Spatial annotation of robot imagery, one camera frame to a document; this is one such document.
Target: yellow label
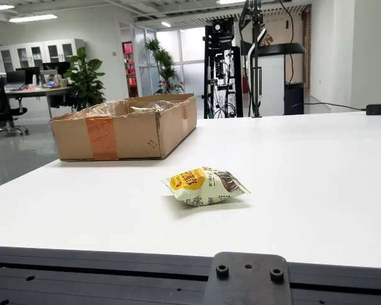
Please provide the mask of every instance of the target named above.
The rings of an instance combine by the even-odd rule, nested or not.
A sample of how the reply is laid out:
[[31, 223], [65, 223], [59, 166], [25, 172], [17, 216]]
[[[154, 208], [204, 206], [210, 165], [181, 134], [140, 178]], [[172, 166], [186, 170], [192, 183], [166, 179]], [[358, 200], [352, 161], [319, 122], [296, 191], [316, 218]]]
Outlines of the yellow label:
[[175, 191], [177, 189], [198, 190], [202, 187], [205, 180], [206, 175], [202, 169], [198, 168], [172, 177], [171, 188]]

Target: potted plant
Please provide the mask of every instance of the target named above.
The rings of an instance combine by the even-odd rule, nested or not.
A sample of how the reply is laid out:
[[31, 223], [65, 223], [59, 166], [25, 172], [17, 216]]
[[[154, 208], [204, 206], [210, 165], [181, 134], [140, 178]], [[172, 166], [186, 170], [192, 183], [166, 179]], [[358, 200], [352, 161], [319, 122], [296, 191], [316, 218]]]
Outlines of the potted plant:
[[70, 68], [63, 77], [70, 78], [73, 82], [71, 92], [76, 94], [76, 103], [74, 107], [77, 111], [105, 101], [103, 83], [98, 80], [99, 76], [105, 75], [103, 72], [97, 72], [102, 66], [99, 59], [88, 60], [86, 48], [80, 48], [77, 56], [70, 58]]
[[147, 40], [145, 48], [152, 52], [152, 56], [154, 56], [157, 63], [158, 73], [163, 79], [159, 81], [159, 89], [154, 94], [183, 93], [185, 91], [183, 88], [184, 82], [181, 81], [180, 84], [173, 83], [175, 79], [178, 79], [178, 72], [173, 66], [172, 55], [161, 47], [158, 39]]

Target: office chair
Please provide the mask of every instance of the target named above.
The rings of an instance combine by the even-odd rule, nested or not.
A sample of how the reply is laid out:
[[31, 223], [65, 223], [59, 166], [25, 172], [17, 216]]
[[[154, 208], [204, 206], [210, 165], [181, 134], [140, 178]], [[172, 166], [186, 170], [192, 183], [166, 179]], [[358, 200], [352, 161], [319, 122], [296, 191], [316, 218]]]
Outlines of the office chair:
[[30, 131], [24, 126], [15, 126], [13, 115], [17, 115], [19, 109], [12, 110], [10, 108], [10, 102], [6, 96], [6, 91], [4, 90], [4, 79], [0, 79], [0, 134], [6, 131], [8, 134], [10, 132], [18, 132], [20, 135], [29, 135]]

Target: open cardboard box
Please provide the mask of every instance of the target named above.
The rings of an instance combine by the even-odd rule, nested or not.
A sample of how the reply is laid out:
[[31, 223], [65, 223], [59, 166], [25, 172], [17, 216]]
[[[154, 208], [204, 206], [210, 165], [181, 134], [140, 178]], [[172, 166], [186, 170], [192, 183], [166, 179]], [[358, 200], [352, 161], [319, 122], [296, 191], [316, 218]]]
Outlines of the open cardboard box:
[[[150, 102], [175, 103], [164, 111], [134, 112]], [[106, 102], [52, 119], [59, 158], [95, 161], [165, 158], [196, 127], [193, 94], [166, 94]]]

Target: office desk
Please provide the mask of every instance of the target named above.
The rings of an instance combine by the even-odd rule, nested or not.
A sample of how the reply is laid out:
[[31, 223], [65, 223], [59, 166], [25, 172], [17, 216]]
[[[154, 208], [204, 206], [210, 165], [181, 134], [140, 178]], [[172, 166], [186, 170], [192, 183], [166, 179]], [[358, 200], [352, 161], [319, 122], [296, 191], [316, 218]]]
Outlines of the office desk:
[[52, 95], [66, 95], [70, 92], [70, 88], [38, 88], [36, 90], [19, 90], [19, 91], [7, 91], [8, 98], [25, 98], [25, 97], [47, 97], [48, 110], [50, 112], [50, 118], [52, 118], [51, 104], [48, 97]]
[[[251, 195], [194, 208], [160, 181], [200, 166]], [[165, 160], [54, 161], [0, 186], [0, 246], [381, 267], [381, 117], [199, 120]]]

